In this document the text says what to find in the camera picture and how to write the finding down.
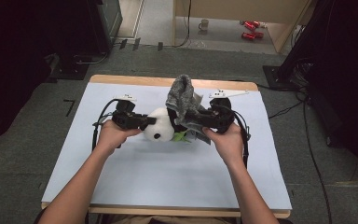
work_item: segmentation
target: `gray cloth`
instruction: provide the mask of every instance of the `gray cloth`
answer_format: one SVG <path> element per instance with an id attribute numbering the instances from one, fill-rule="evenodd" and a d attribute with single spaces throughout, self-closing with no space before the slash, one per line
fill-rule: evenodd
<path id="1" fill-rule="evenodd" d="M 168 93 L 165 105 L 176 111 L 177 118 L 174 120 L 176 125 L 188 128 L 199 140 L 211 144 L 209 139 L 202 131 L 202 124 L 196 119 L 185 118 L 187 114 L 198 114 L 199 109 L 204 109 L 194 98 L 194 87 L 191 85 L 191 78 L 182 74 L 176 78 Z"/>

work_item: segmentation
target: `green object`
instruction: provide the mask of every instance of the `green object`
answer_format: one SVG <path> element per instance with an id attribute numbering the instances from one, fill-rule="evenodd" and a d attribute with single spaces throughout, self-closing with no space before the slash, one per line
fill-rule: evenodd
<path id="1" fill-rule="evenodd" d="M 183 132 L 179 132 L 179 133 L 174 133 L 173 134 L 173 142 L 189 142 L 191 143 L 190 141 L 188 141 L 186 139 L 186 133 L 187 133 L 187 130 L 183 131 Z"/>

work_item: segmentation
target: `human hand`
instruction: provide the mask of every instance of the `human hand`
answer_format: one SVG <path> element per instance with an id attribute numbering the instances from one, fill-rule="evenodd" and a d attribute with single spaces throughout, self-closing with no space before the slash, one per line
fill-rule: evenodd
<path id="1" fill-rule="evenodd" d="M 141 130 L 139 129 L 123 130 L 109 119 L 101 128 L 96 148 L 103 150 L 109 156 L 118 146 L 126 141 L 127 137 L 135 136 L 140 132 Z"/>
<path id="2" fill-rule="evenodd" d="M 237 124 L 232 123 L 225 133 L 215 133 L 205 127 L 202 130 L 214 142 L 217 152 L 227 166 L 242 162 L 243 142 L 241 128 Z"/>

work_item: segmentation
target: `table edge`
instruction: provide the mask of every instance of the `table edge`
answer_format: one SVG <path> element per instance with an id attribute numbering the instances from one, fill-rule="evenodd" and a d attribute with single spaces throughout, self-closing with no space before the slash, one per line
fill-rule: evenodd
<path id="1" fill-rule="evenodd" d="M 112 83 L 124 85 L 143 85 L 143 86 L 164 86 L 170 87 L 175 78 L 171 77 L 133 77 L 133 76 L 116 76 L 116 75 L 93 75 L 90 83 Z M 242 81 L 224 81 L 224 80 L 207 80 L 207 79 L 191 79 L 191 83 L 195 88 L 202 89 L 224 89 L 237 91 L 258 91 L 254 82 Z"/>
<path id="2" fill-rule="evenodd" d="M 42 203 L 42 209 L 49 203 Z M 291 210 L 272 209 L 276 218 L 290 217 Z M 121 214 L 139 216 L 169 216 L 169 217 L 240 217 L 240 209 L 228 208 L 195 208 L 195 207 L 161 207 L 161 206 L 125 206 L 92 204 L 90 213 Z"/>

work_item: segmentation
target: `white table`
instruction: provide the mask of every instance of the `white table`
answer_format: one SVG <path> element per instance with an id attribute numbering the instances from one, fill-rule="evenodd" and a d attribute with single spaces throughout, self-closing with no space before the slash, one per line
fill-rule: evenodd
<path id="1" fill-rule="evenodd" d="M 165 106 L 172 78 L 94 76 L 87 86 L 42 199 L 47 206 L 91 153 L 93 127 L 105 104 L 114 96 L 137 98 L 134 112 L 148 114 Z M 291 204 L 272 139 L 269 121 L 254 83 L 193 80 L 195 92 L 209 93 L 217 87 L 249 90 L 231 97 L 233 109 L 251 127 L 248 170 L 276 217 L 288 217 Z M 107 111 L 114 111 L 111 105 Z M 91 213 L 239 217 L 238 203 L 227 167 L 214 145 L 152 143 L 142 134 L 127 139 L 115 151 L 101 173 L 89 206 Z"/>

